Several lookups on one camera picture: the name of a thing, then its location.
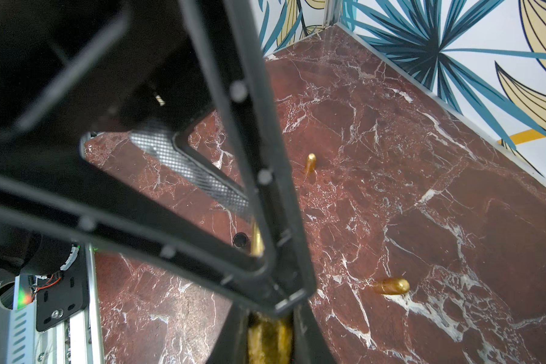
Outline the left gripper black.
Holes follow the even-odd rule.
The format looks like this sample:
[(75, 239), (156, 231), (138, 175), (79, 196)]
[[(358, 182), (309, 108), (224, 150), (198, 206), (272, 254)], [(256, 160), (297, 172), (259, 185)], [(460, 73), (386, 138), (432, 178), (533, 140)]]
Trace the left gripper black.
[(244, 189), (172, 132), (211, 103), (178, 1), (0, 1), (0, 223), (86, 238), (199, 282), (236, 251), (80, 157), (130, 141), (249, 222)]

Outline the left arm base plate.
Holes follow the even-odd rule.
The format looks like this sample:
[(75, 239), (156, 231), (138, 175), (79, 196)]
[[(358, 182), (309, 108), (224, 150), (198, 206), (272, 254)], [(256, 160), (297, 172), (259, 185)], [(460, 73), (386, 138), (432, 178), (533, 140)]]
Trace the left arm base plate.
[(89, 305), (89, 284), (85, 249), (79, 247), (78, 255), (70, 268), (63, 271), (57, 283), (40, 290), (35, 297), (38, 332), (44, 332)]

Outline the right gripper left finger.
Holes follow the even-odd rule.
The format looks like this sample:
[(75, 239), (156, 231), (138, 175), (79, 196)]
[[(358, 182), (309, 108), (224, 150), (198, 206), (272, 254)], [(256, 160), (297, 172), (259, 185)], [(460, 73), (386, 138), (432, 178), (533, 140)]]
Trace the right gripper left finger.
[(250, 311), (232, 305), (206, 364), (248, 363)]

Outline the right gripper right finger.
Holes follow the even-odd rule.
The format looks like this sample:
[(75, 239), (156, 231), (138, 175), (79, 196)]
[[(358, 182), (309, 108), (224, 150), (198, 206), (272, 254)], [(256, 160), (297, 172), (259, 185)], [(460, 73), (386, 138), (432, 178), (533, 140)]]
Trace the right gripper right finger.
[(297, 306), (293, 312), (294, 343), (292, 363), (336, 363), (309, 303)]

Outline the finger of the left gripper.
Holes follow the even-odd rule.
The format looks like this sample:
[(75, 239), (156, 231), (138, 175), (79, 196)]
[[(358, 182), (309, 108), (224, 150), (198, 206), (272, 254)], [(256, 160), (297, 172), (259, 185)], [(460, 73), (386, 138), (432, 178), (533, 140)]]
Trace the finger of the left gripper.
[(250, 256), (221, 241), (236, 251), (237, 271), (218, 282), (172, 272), (247, 309), (287, 315), (315, 292), (315, 272), (250, 4), (178, 2), (211, 103), (171, 131), (244, 189), (265, 250)]

